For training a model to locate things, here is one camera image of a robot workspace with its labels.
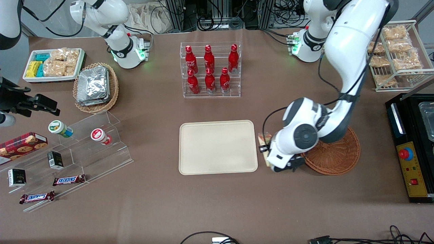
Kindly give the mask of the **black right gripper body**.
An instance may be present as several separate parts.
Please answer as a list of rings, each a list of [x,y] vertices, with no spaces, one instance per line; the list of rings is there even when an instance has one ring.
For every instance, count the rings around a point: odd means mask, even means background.
[[[0,111],[4,113],[31,114],[27,108],[19,108],[20,103],[26,103],[30,96],[26,95],[31,89],[20,87],[6,78],[0,82]]]

